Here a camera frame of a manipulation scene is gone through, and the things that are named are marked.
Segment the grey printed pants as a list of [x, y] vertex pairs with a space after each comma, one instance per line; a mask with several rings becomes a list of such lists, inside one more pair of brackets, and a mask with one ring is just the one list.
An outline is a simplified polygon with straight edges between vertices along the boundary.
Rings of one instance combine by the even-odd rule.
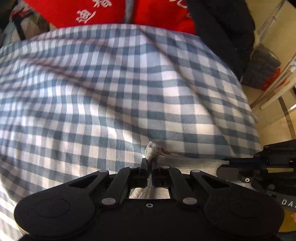
[[216, 176], [219, 166], [227, 164], [227, 161], [216, 159], [197, 159], [181, 156], [161, 148], [156, 143], [150, 141], [145, 149], [144, 157], [149, 164], [149, 175], [145, 188], [135, 188], [130, 194], [131, 199], [168, 199], [169, 191], [167, 187], [157, 187], [156, 184], [171, 184], [166, 181], [168, 172], [165, 167], [177, 168], [183, 174], [189, 174], [192, 170], [200, 170], [210, 175]]

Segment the red object on floor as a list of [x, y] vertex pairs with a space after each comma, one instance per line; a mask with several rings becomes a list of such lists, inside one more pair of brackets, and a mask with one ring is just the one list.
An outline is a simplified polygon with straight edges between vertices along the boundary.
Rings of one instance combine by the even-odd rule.
[[276, 78], [280, 75], [280, 67], [276, 68], [276, 71], [270, 76], [264, 84], [260, 87], [260, 90], [266, 91], [267, 88], [276, 80]]

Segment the blue checkered bed sheet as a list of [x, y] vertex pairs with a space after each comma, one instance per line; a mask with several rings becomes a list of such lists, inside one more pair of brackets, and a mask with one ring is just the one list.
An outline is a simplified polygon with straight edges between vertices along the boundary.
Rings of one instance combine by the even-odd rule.
[[189, 158], [249, 157], [260, 140], [239, 79], [199, 37], [137, 25], [63, 28], [1, 48], [1, 240], [18, 201], [154, 142]]

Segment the dark grey folded cloth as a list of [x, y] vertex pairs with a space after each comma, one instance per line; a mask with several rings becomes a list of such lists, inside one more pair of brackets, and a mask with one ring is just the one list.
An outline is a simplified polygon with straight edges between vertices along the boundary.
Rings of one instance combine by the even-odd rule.
[[251, 60], [242, 77], [241, 84], [255, 89], [260, 89], [262, 84], [273, 75], [281, 62], [276, 55], [259, 44], [251, 56]]

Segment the red jacket person torso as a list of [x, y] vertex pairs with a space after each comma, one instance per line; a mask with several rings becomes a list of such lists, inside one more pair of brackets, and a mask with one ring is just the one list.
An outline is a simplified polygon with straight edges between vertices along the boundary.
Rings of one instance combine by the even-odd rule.
[[195, 34], [186, 1], [26, 1], [57, 28], [94, 24], [136, 24]]

